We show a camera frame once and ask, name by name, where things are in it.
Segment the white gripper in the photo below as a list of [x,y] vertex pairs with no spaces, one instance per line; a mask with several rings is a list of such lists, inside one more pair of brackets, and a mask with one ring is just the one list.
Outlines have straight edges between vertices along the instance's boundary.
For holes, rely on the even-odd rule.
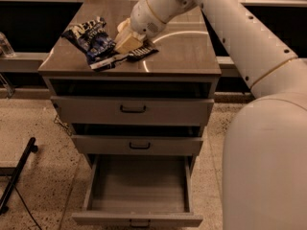
[[[166,24],[158,19],[151,10],[147,0],[140,0],[132,9],[130,19],[121,22],[118,27],[118,35],[115,37],[117,53],[125,54],[143,45],[144,36],[153,38],[159,35]],[[133,34],[133,29],[140,35]]]

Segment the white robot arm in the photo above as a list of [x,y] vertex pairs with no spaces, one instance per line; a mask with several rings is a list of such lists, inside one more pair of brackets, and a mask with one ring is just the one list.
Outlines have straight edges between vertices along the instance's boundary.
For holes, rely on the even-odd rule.
[[140,0],[117,50],[200,7],[254,99],[224,138],[224,230],[307,230],[307,64],[238,0]]

